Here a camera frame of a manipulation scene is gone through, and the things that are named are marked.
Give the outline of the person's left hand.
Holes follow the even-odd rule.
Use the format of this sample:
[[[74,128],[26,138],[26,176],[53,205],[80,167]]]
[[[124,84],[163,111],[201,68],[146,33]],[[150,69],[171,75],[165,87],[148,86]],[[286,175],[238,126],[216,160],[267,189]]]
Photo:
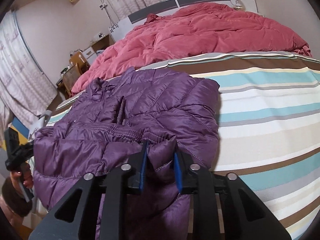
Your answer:
[[[23,195],[23,192],[21,190],[19,183],[22,183],[28,189],[31,189],[34,185],[30,165],[28,163],[24,163],[22,165],[22,171],[10,172],[10,179],[14,189],[21,196]]]

